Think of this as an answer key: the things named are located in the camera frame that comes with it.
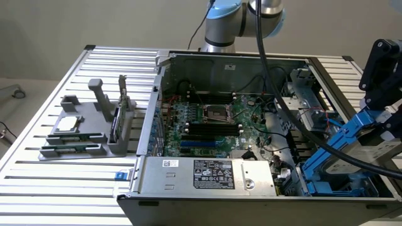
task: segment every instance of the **motherboard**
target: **motherboard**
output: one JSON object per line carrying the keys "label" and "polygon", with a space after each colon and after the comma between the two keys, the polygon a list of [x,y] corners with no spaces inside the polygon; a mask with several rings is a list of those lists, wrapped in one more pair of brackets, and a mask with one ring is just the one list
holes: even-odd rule
{"label": "motherboard", "polygon": [[241,158],[269,138],[261,97],[187,95],[167,102],[164,156]]}

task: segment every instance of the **green circuit board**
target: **green circuit board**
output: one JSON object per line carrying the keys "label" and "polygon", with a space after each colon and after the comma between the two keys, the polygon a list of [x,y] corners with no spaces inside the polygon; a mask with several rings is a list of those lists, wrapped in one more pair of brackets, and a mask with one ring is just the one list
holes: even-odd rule
{"label": "green circuit board", "polygon": [[[170,118],[166,123],[166,143],[164,143],[164,156],[168,157],[212,157],[226,158],[230,152],[234,150],[246,150],[249,145],[255,145],[258,138],[263,142],[267,135],[255,130],[254,125],[259,130],[267,132],[265,124],[261,124],[261,107],[255,103],[255,97],[242,96],[230,105],[208,105],[226,106],[230,113],[230,122],[223,121],[206,121],[204,119],[204,107],[202,104],[192,104],[182,98],[171,103]],[[242,124],[242,130],[239,136],[216,136],[215,147],[182,147],[182,135],[186,135],[186,123],[214,123],[214,124]]]}

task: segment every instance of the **gray wall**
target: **gray wall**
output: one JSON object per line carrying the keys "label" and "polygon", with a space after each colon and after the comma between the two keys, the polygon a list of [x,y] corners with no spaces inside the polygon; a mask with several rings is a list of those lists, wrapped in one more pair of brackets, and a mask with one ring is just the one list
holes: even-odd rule
{"label": "gray wall", "polygon": [[[365,66],[375,39],[402,39],[387,0],[283,0],[267,52],[351,55]],[[0,0],[0,77],[59,80],[86,44],[186,48],[207,0]],[[203,44],[203,30],[194,48]],[[238,38],[238,51],[257,51]]]}

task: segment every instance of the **slotted aluminum surface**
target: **slotted aluminum surface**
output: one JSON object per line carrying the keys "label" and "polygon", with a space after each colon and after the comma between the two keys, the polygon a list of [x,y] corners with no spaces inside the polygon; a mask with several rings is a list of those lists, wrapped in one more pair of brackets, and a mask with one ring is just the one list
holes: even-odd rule
{"label": "slotted aluminum surface", "polygon": [[[112,197],[115,172],[134,167],[135,150],[155,78],[156,50],[96,47],[86,50],[0,161],[0,225],[131,225]],[[341,57],[319,56],[346,98],[358,110],[363,92],[359,69]],[[87,88],[103,79],[111,100],[119,97],[118,77],[138,102],[128,155],[124,158],[39,161],[39,148],[62,111],[64,95],[95,101]],[[119,191],[128,182],[119,182]]]}

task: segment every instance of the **power supply label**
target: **power supply label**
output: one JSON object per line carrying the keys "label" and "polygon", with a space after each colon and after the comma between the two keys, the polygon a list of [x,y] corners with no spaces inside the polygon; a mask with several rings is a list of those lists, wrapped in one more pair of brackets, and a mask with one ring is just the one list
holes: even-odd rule
{"label": "power supply label", "polygon": [[234,189],[232,161],[194,160],[196,189]]}

